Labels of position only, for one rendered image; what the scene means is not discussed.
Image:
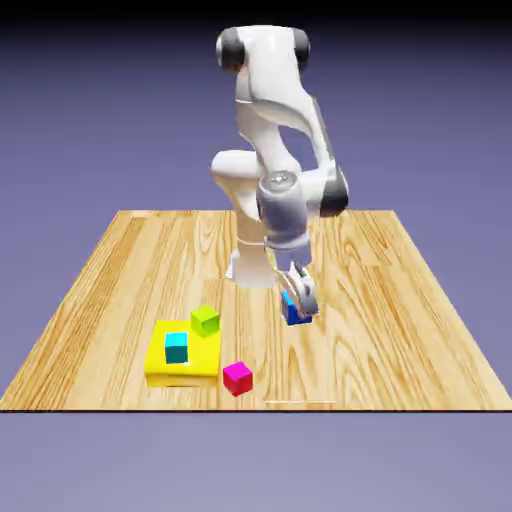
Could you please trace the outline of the small blue cube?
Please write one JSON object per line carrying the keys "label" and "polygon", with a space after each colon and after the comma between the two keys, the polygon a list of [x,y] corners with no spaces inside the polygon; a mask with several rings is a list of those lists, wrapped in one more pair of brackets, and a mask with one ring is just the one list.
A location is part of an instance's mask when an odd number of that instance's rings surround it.
{"label": "small blue cube", "polygon": [[301,316],[299,314],[296,305],[285,290],[281,292],[281,313],[289,326],[312,322],[311,316]]}

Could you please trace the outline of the large yellow box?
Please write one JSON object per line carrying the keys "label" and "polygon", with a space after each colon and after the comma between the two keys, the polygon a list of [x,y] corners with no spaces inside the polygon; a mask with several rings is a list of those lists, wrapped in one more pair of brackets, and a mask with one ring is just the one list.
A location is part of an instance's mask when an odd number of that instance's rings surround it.
{"label": "large yellow box", "polygon": [[[187,363],[166,363],[164,338],[167,332],[188,333]],[[144,361],[147,386],[191,387],[215,385],[220,367],[221,334],[220,329],[215,334],[202,337],[191,328],[190,321],[157,321]]]}

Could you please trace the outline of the small magenta cube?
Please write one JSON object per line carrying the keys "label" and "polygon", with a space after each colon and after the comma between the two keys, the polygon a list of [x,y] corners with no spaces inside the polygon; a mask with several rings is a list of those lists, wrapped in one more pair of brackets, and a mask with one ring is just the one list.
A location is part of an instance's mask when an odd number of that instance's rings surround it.
{"label": "small magenta cube", "polygon": [[253,372],[243,361],[223,368],[223,384],[233,395],[239,396],[253,389]]}

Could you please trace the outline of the small cyan cube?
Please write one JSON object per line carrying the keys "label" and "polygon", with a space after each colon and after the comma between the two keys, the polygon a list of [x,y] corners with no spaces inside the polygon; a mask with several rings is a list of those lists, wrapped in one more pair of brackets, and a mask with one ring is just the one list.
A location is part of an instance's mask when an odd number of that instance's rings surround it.
{"label": "small cyan cube", "polygon": [[167,332],[164,338],[165,361],[167,364],[188,362],[188,333]]}

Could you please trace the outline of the small green cube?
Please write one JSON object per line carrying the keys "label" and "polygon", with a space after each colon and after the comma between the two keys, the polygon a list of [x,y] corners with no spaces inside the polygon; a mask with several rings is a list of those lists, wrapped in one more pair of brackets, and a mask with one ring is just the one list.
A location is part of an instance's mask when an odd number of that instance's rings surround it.
{"label": "small green cube", "polygon": [[191,328],[200,336],[206,337],[220,330],[219,313],[209,305],[203,305],[190,314]]}

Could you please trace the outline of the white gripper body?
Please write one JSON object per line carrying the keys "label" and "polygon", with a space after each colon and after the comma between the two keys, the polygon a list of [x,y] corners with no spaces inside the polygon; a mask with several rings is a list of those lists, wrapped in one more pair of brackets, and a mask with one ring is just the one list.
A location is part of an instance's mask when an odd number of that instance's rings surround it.
{"label": "white gripper body", "polygon": [[287,272],[277,269],[274,272],[280,285],[297,308],[300,317],[314,316],[318,313],[315,283],[305,267],[292,262]]}

